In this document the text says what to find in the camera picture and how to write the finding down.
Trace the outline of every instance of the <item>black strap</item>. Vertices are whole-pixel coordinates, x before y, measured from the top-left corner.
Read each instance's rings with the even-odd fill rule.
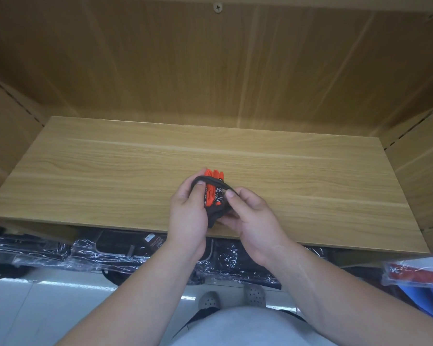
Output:
[[[222,180],[216,179],[215,177],[211,176],[197,176],[191,183],[191,191],[198,181],[204,181],[206,184],[215,186],[217,188],[221,188],[224,190],[232,190],[233,192],[236,192]],[[231,211],[232,208],[231,205],[228,203],[226,197],[223,197],[220,205],[210,205],[208,207],[205,207],[205,210],[207,211],[207,217],[209,219],[208,227],[212,228],[215,222],[220,217],[226,215],[229,211]]]

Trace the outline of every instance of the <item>gray t-shirt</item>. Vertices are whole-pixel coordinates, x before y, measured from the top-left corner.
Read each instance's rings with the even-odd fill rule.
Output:
[[[173,346],[335,345],[313,328],[284,312],[251,306],[222,309],[183,330]]]

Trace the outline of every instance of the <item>person's left hand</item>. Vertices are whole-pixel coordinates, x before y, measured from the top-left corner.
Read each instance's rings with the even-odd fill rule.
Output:
[[[204,208],[205,182],[199,181],[191,190],[191,183],[202,176],[207,168],[188,177],[179,186],[170,201],[170,222],[167,241],[186,250],[197,261],[205,251],[205,234],[208,227]]]

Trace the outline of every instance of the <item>screw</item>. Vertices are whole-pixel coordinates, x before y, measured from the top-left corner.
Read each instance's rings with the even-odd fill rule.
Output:
[[[223,11],[223,4],[221,2],[215,2],[213,4],[213,10],[215,13],[221,13],[221,11]]]

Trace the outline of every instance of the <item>forearm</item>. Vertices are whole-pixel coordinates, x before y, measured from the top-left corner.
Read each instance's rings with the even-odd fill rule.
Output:
[[[339,345],[433,345],[433,318],[299,244],[278,248],[267,268],[292,294],[306,320]]]
[[[197,262],[166,242],[57,346],[157,345]]]

